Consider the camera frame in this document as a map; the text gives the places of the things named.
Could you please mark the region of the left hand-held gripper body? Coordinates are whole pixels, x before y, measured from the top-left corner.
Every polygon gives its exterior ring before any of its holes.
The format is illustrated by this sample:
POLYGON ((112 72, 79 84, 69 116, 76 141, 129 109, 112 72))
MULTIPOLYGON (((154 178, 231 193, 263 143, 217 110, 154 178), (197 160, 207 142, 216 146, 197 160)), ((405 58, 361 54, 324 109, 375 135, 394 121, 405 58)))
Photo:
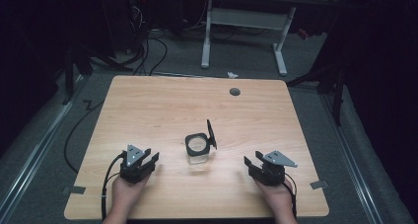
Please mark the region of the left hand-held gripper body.
POLYGON ((120 176, 129 183, 137 184, 147 178, 155 171, 155 166, 147 167, 140 159, 142 151, 134 145, 128 144, 123 152, 123 161, 120 164, 120 176))

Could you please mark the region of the person's left hand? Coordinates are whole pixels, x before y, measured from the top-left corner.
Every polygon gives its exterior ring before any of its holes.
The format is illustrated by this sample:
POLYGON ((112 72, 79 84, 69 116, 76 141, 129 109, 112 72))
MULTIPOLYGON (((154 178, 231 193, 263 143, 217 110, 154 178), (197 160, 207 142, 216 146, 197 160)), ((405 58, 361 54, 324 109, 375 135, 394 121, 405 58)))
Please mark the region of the person's left hand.
POLYGON ((132 184, 121 177, 116 178, 112 183, 112 206, 110 213, 128 216, 134 205, 138 202, 149 178, 132 184))

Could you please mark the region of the clear jar with black lid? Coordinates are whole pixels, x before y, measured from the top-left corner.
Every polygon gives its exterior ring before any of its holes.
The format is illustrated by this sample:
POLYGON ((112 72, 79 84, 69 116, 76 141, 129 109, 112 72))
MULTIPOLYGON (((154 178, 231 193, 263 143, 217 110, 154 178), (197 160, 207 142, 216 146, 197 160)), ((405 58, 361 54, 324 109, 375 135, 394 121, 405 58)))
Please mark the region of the clear jar with black lid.
POLYGON ((208 133, 189 134, 184 138, 187 160, 191 165, 205 163, 209 159, 211 148, 218 147, 210 120, 207 119, 206 123, 208 133))

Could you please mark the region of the white-legged desk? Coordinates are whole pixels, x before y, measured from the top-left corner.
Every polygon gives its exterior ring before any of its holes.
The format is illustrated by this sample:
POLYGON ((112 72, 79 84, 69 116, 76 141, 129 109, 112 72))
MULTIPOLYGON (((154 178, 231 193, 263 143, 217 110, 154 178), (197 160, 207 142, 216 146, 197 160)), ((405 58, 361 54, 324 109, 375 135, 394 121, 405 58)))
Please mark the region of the white-legged desk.
MULTIPOLYGON (((302 1, 303 3, 307 3, 308 1, 326 3, 327 1, 330 1, 331 3, 334 3, 337 0, 290 1, 302 1)), ((210 66, 211 29, 213 25, 244 27, 280 32, 278 41, 272 44, 272 49, 275 55, 279 74, 281 76, 286 76, 287 68, 283 58, 282 47, 293 22, 296 10, 297 7, 295 4, 291 4, 289 7, 286 7, 280 13, 273 12, 272 10, 249 10, 249 8, 244 10, 239 7, 214 7, 213 1, 208 0, 206 2, 206 25, 205 38, 202 48, 201 67, 208 68, 210 66)))

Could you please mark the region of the black stand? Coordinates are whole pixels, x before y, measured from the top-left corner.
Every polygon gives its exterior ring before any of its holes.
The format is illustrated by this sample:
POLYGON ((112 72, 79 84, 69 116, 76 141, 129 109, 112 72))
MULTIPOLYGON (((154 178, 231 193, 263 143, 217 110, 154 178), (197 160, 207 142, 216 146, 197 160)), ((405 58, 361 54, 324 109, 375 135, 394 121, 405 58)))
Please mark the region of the black stand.
POLYGON ((81 76, 90 77, 93 74, 93 66, 90 61, 91 57, 97 58, 116 70, 129 71, 128 67, 104 54, 94 51, 85 45, 71 43, 65 52, 64 75, 66 98, 63 101, 64 105, 68 105, 75 97, 74 68, 78 69, 81 76))
POLYGON ((331 115, 337 125, 341 125, 342 94, 347 63, 342 60, 325 63, 317 60, 309 73, 287 82, 288 87, 295 87, 305 82, 317 81, 316 90, 321 95, 333 94, 331 115))

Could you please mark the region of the person's right hand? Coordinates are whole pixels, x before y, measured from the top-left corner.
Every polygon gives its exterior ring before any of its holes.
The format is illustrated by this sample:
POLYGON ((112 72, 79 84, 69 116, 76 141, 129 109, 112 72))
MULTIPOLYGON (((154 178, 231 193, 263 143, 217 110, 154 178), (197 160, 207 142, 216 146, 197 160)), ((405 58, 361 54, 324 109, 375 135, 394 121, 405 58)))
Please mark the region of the person's right hand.
POLYGON ((255 183, 276 218, 293 217, 292 190, 288 180, 277 187, 269 187, 260 182, 255 183))

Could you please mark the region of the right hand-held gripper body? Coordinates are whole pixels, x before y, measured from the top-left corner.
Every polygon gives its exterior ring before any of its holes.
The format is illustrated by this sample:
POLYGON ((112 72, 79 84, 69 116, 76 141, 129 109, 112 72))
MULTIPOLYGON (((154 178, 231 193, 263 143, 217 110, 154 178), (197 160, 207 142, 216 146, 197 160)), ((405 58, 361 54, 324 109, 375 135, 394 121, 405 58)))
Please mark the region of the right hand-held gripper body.
POLYGON ((285 156, 278 150, 263 154, 264 163, 261 162, 259 170, 249 170, 248 174, 256 181, 269 186, 276 187, 285 181, 285 168, 297 168, 298 164, 285 156))

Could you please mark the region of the metal floor rail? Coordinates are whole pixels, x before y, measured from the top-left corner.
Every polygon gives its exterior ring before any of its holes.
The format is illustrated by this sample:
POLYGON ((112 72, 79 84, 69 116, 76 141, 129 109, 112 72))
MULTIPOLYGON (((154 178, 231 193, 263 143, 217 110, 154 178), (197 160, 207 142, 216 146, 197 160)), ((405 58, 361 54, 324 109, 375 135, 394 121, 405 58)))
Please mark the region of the metal floor rail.
POLYGON ((362 204, 363 210, 369 220, 370 224, 383 224, 383 219, 375 204, 369 186, 359 168, 359 165, 354 157, 354 154, 349 146, 348 140, 340 125, 337 124, 333 117, 332 104, 328 96, 318 96, 322 106, 326 110, 327 116, 330 119, 333 130, 339 142, 339 147, 342 153, 342 159, 345 163, 347 172, 350 176, 357 196, 362 204))
POLYGON ((87 77, 78 76, 68 105, 59 91, 24 127, 0 159, 0 224, 64 218, 81 162, 83 141, 77 137, 89 115, 83 101, 87 77))

